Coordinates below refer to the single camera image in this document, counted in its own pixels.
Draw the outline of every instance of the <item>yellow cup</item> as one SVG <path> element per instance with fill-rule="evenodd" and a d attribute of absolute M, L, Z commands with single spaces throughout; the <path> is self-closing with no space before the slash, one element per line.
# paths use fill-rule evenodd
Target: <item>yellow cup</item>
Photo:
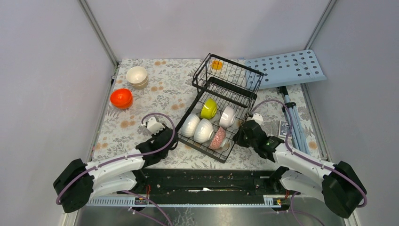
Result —
<path fill-rule="evenodd" d="M 217 104 L 216 102 L 209 98 L 201 110 L 201 118 L 203 119 L 211 119 L 217 112 Z"/>

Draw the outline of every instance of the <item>gray wall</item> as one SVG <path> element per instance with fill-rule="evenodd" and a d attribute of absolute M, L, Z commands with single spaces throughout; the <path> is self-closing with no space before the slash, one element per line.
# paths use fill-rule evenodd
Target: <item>gray wall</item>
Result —
<path fill-rule="evenodd" d="M 309 84 L 335 162 L 368 191 L 362 226 L 398 224 L 399 43 L 397 0 L 341 0 L 313 50 L 327 81 Z"/>
<path fill-rule="evenodd" d="M 88 0 L 117 57 L 262 57 L 302 50 L 328 0 Z"/>
<path fill-rule="evenodd" d="M 0 2 L 0 225 L 55 226 L 52 183 L 86 158 L 112 66 L 76 0 Z"/>

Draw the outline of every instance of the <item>red patterned bowl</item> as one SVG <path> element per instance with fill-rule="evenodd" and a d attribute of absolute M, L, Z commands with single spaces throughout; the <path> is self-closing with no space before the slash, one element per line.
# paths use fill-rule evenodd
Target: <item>red patterned bowl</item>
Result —
<path fill-rule="evenodd" d="M 227 141 L 226 131 L 222 127 L 219 127 L 215 136 L 212 139 L 211 144 L 209 145 L 209 148 L 216 150 L 220 147 L 223 147 L 224 144 L 226 144 L 226 141 Z"/>

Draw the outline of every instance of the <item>leaf pattern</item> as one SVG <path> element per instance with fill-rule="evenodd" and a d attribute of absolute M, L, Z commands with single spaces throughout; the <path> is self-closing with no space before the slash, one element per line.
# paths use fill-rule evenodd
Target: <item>leaf pattern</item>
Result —
<path fill-rule="evenodd" d="M 120 64 L 119 73 L 114 90 L 126 88 L 132 91 L 134 103 L 127 110 L 119 110 L 110 103 L 107 107 L 96 145 L 93 147 L 93 161 L 103 160 L 126 153 L 137 144 L 147 140 L 151 133 L 141 126 L 141 118 L 151 112 L 160 112 L 170 116 L 176 125 L 197 95 L 192 86 L 192 76 L 201 60 L 197 59 L 124 59 Z M 133 89 L 126 81 L 126 72 L 134 66 L 146 68 L 149 82 L 142 90 Z M 291 101 L 296 102 L 298 114 L 306 141 L 316 143 L 310 122 L 309 111 L 304 102 L 301 86 L 287 87 Z M 277 89 L 263 89 L 258 91 L 256 103 L 265 99 L 283 101 Z M 279 121 L 285 121 L 281 106 L 268 103 L 256 110 L 263 116 L 262 128 L 267 135 L 277 135 Z M 161 117 L 159 121 L 169 122 Z M 309 146 L 312 156 L 319 158 L 317 146 Z M 274 170 L 278 165 L 260 158 L 251 148 L 236 145 L 226 163 L 220 163 L 201 152 L 182 143 L 170 151 L 168 157 L 149 168 L 178 168 L 178 169 L 232 169 L 232 170 Z"/>

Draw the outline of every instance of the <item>dish rack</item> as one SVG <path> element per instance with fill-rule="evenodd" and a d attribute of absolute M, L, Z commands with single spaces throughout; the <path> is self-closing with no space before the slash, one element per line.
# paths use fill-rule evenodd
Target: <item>dish rack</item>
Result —
<path fill-rule="evenodd" d="M 262 78 L 263 73 L 257 70 L 209 53 L 193 75 L 192 85 L 197 88 L 197 96 L 176 127 L 179 141 L 225 163 L 235 145 L 233 136 L 254 106 Z M 225 107 L 230 106 L 237 113 L 234 124 L 226 129 L 226 144 L 216 150 L 208 148 L 212 139 L 197 143 L 192 137 L 185 137 L 179 132 L 189 114 L 200 116 L 209 98 L 217 103 L 217 113 L 209 120 L 215 132 L 219 129 L 219 120 Z"/>

